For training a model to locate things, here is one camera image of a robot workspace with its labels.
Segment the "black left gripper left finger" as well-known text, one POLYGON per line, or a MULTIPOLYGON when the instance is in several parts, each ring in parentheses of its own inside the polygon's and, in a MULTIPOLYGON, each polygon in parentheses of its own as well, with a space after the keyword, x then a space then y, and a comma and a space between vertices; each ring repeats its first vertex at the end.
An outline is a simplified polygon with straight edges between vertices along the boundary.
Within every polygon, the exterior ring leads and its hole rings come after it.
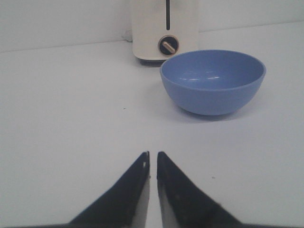
POLYGON ((143 152, 108 191, 69 224, 144 225, 149 194, 150 156, 143 152))

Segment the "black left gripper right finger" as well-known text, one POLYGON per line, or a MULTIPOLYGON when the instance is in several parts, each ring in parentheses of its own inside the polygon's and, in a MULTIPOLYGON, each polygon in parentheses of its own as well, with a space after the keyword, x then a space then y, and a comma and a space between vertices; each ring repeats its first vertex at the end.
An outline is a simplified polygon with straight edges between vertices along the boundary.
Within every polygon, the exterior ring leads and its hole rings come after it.
POLYGON ((165 152, 157 156, 157 185, 164 225, 240 225, 201 191, 165 152))

